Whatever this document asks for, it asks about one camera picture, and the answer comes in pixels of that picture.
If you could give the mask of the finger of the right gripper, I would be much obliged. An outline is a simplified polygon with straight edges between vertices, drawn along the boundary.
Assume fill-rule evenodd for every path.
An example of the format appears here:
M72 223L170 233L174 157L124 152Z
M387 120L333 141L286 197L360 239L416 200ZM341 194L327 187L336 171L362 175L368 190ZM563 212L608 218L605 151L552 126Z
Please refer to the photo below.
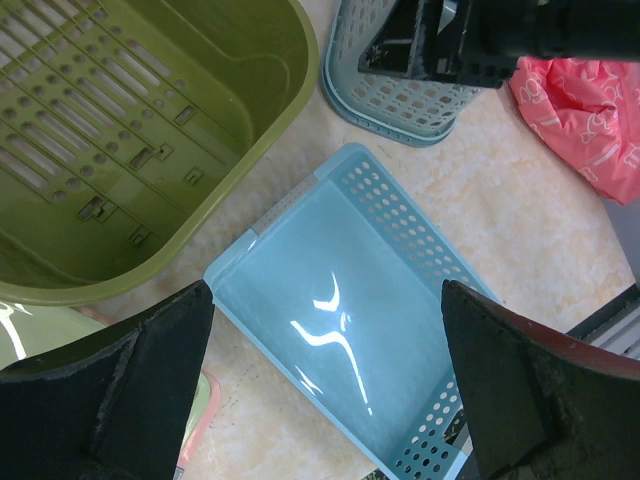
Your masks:
M401 79L427 78L423 62L429 1L396 1L358 59L358 71Z

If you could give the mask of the light green shallow basket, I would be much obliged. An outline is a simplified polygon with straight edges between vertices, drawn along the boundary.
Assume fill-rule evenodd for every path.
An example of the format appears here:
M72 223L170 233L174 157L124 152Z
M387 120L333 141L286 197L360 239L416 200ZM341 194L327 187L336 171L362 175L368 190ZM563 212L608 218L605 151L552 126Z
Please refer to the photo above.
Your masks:
M61 347L111 326L114 321L83 307L1 303L1 366Z

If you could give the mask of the large olive green container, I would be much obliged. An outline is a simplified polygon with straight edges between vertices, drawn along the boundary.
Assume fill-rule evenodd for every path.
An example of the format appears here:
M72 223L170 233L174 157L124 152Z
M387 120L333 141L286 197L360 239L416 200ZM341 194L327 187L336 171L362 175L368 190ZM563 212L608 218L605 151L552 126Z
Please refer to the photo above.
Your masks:
M296 1L1 5L1 297L101 301L162 270L307 104Z

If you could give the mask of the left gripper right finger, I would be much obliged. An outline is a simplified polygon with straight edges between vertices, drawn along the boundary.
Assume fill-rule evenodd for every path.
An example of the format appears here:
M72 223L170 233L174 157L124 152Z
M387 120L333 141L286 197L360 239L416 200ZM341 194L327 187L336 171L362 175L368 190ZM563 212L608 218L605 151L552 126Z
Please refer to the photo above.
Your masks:
M459 281L441 310L482 479L636 479L639 363Z

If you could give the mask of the light blue shallow basket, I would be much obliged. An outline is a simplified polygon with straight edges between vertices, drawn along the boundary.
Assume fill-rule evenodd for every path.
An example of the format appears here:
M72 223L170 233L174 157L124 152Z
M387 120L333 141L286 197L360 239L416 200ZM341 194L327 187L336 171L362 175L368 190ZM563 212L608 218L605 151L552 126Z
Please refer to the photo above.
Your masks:
M441 313L487 286L365 146L339 149L206 269L215 306L391 479L471 452Z

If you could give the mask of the tall teal perforated basket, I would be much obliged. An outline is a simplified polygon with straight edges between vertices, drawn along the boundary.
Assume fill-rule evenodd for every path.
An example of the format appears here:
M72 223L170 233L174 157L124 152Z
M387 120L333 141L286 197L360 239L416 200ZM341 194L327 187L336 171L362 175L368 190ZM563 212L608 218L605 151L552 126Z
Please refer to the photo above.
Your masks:
M427 147L449 135L459 113L483 90L359 72L359 55L394 6L389 0L340 4L321 84L329 105L347 121L399 143Z

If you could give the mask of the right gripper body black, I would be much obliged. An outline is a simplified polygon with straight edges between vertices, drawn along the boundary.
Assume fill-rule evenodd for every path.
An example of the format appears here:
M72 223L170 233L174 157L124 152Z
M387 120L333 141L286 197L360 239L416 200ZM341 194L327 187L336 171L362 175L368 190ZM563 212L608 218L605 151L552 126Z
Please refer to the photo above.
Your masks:
M497 89L523 57L639 60L637 1L459 1L454 82Z

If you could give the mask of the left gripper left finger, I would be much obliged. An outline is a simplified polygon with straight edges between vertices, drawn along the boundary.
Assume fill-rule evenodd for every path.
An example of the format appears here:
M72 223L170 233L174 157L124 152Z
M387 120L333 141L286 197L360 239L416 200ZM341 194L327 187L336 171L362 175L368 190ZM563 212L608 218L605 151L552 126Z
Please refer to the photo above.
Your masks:
M213 320L196 281L156 305L29 355L1 305L4 479L177 479Z

